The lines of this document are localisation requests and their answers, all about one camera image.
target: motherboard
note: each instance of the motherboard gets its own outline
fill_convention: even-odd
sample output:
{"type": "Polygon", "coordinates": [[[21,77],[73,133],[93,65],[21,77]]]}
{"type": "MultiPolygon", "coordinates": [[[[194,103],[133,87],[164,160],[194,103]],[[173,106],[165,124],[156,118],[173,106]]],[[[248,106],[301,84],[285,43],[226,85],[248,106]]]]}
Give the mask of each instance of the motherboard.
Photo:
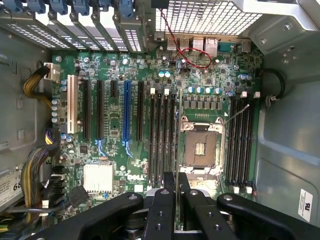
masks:
{"type": "MultiPolygon", "coordinates": [[[[213,198],[229,191],[251,197],[262,54],[219,44],[223,51],[206,69],[161,47],[54,53],[52,122],[61,153],[52,171],[66,173],[58,187],[83,185],[90,196],[64,218],[125,192],[162,188],[164,172],[186,173],[192,188],[213,198]]],[[[206,56],[187,55],[208,64],[206,56]]]]}

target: label sticker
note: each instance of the label sticker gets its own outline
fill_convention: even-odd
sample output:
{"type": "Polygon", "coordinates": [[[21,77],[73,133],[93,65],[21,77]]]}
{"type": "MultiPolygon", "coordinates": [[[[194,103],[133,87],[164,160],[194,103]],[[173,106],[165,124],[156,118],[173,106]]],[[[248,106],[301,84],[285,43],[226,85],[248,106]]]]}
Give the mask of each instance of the label sticker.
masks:
{"type": "Polygon", "coordinates": [[[0,178],[0,207],[22,193],[21,170],[13,170],[0,178]]]}
{"type": "Polygon", "coordinates": [[[310,222],[312,198],[313,196],[309,192],[301,189],[298,214],[308,223],[310,222]]]}

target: white pci slot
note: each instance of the white pci slot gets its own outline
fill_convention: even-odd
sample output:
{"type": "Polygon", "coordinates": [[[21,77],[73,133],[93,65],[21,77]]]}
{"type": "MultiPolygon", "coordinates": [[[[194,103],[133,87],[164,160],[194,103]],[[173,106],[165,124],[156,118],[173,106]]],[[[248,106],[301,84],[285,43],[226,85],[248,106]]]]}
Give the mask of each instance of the white pci slot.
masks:
{"type": "Polygon", "coordinates": [[[75,75],[67,77],[67,133],[78,131],[78,81],[75,75]]]}

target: heatsink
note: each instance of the heatsink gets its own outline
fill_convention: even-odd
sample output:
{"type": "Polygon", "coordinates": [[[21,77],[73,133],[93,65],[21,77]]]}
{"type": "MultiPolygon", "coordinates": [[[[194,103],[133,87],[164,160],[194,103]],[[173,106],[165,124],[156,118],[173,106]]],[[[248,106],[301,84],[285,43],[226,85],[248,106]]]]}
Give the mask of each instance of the heatsink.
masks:
{"type": "Polygon", "coordinates": [[[114,166],[112,164],[86,164],[83,167],[83,186],[87,192],[113,191],[114,166]]]}

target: microchip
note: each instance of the microchip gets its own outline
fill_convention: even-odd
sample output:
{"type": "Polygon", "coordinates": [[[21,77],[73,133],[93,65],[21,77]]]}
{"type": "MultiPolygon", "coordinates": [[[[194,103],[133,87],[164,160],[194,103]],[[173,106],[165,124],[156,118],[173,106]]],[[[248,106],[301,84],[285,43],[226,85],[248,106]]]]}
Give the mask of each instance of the microchip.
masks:
{"type": "Polygon", "coordinates": [[[88,154],[88,146],[87,145],[80,145],[80,153],[81,154],[88,154]]]}

